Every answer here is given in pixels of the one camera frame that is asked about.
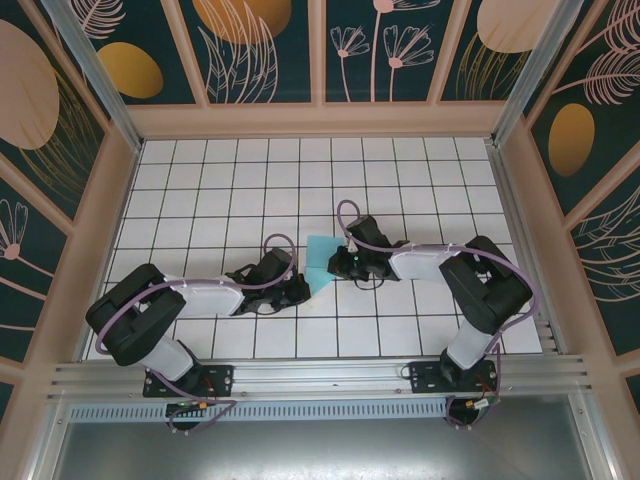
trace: dark green wallpaper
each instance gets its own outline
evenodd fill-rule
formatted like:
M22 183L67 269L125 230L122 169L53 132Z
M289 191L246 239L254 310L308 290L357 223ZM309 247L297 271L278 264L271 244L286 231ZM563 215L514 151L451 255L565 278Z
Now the dark green wallpaper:
M74 218L104 131L15 2L2 4L0 39L0 154Z
M0 425L2 425L2 418L4 417L4 412L7 411L12 392L13 385L0 382Z
M246 4L180 0L209 101L310 102L307 0Z
M640 140L640 17L635 0L609 2L531 133L563 212Z
M401 3L382 13L370 1L327 1L327 102L372 101L374 54L375 101L426 100L452 2Z
M0 356L22 362L67 237L0 179Z

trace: leaf illustration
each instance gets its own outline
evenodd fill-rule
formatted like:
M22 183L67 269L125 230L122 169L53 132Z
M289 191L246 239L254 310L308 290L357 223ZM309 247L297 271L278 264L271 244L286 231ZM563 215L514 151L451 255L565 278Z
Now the leaf illustration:
M611 9L604 38L611 49L621 53L640 44L640 0L616 0Z
M68 0L82 31L89 38L105 40L120 24L122 0Z
M622 99L640 85L640 50L600 55L581 82L590 103L622 105Z

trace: grid tile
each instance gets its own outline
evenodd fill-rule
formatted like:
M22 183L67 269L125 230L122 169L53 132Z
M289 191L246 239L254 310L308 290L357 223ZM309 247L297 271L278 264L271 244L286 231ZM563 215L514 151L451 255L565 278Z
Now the grid tile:
M147 142L107 286L149 261L166 274L188 278L235 271L258 262L260 243L272 233L297 241L304 272L308 235L341 236L334 209L343 199L375 215L392 242L408 237L414 243L466 243L485 234L516 261L481 142ZM353 213L345 208L347 224ZM274 316L178 320L171 332L205 358L438 355L462 320L444 281L386 282L362 291L340 280ZM508 331L503 343L507 353L540 351L532 321Z

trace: purple cable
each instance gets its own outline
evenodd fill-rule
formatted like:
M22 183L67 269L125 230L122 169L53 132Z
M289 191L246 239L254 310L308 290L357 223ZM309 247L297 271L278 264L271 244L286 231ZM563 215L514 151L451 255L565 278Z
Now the purple cable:
M145 297L149 296L153 292L157 292L158 290L162 290L168 287L180 287L180 286L186 286L186 285L219 285L224 287L239 288L241 290L263 290L277 283L280 283L282 280L286 278L287 275L289 275L291 270L293 270L293 267L298 262L298 256L296 254L296 246L294 245L293 240L291 240L289 237L281 233L274 233L272 235L269 235L267 239L264 241L264 248L265 249L267 248L267 245L269 244L269 240L276 237L283 238L289 243L289 246L291 247L291 261L289 262L289 265L287 266L287 269L284 271L284 273L280 275L278 278L276 278L275 280L272 280L262 285L241 285L239 283L227 282L224 280L215 280L213 278L170 280L168 282L159 283L157 285L147 288L145 291L140 292L138 295L133 297L131 300L125 303L124 306L120 310L118 310L115 313L115 315L109 319L107 323L105 323L104 327L102 327L102 330L100 330L100 333L98 334L98 338L96 339L96 351L98 353L101 353L102 355L109 355L109 352L104 348L102 348L102 341L104 340L104 337L109 331L109 329L113 326L114 323L120 320L120 318L136 303L138 303Z
M469 248L469 247L458 246L458 245L448 245L448 246L444 246L444 245L415 245L413 247L409 246L409 247L397 247L397 248L383 248L383 247L376 247L376 246L373 246L373 245L366 244L364 242L361 242L357 238L354 238L353 235L351 235L351 233L349 233L349 230L347 230L347 227L345 226L344 222L342 221L342 206L345 205L345 204L349 204L353 208L355 208L356 215L358 217L360 216L360 209L358 208L358 205L354 201L352 201L352 200L342 200L340 203L338 203L338 208L337 208L337 211L336 211L336 216L338 218L338 225L340 225L340 228L342 229L342 231L344 232L345 236L349 240L351 240L353 243L355 243L356 245L358 245L358 246L360 246L362 248L366 248L367 250L372 250L374 252L381 252L381 253L398 253L398 252L411 252L411 251L421 251L421 250L422 251L427 251L427 252L439 252L439 251L445 251L446 250L446 251L449 251L449 252L469 253L469 254L472 254L472 255L477 255L479 257L488 258L491 261L494 261L494 262L496 262L496 263L498 263L498 264L500 264L500 265L502 265L504 267L507 267L513 273L518 275L522 279L522 281L524 283L527 284L527 287L529 287L529 289L531 290L531 293L533 294L533 305L531 305L531 308L527 312L523 313L521 316L519 316L515 320L512 320L511 322L503 324L498 329L496 334L493 336L493 338L491 339L491 342L489 342L489 345L487 345L487 348L485 349L485 353L489 354L493 350L493 347L498 342L498 340L500 340L500 337L507 330L507 328L511 328L514 325L517 325L518 323L520 323L520 322L526 320L527 318L532 317L536 313L538 313L538 309L540 307L540 293L538 291L538 287L535 285L535 283L533 283L531 281L531 279L529 278L529 276L526 273L524 273L521 269L519 269L518 267L513 265L508 260L505 260L504 258L501 258L501 257L499 257L497 255L492 254L492 253L485 252L484 250L478 250L476 248Z

